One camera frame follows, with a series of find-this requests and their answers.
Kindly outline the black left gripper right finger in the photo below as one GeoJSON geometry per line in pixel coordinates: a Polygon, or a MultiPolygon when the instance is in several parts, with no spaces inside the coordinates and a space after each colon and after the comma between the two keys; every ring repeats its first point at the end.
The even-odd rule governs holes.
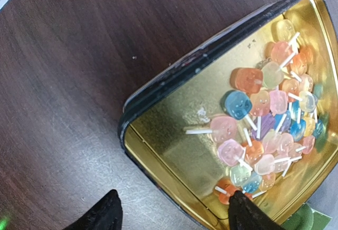
{"type": "Polygon", "coordinates": [[[231,230],[283,230],[241,191],[229,199],[229,227],[231,230]]]}

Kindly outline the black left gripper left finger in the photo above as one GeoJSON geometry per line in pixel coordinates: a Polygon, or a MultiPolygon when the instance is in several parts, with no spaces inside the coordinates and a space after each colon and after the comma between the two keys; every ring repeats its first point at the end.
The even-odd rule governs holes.
{"type": "Polygon", "coordinates": [[[110,190],[79,219],[64,229],[122,229],[123,208],[118,192],[110,190]]]}

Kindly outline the green tray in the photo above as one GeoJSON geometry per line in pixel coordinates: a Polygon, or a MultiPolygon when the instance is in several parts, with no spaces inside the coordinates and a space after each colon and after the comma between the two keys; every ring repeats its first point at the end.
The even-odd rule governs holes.
{"type": "Polygon", "coordinates": [[[331,217],[303,204],[281,226],[287,230],[323,230],[331,221],[331,217]]]}

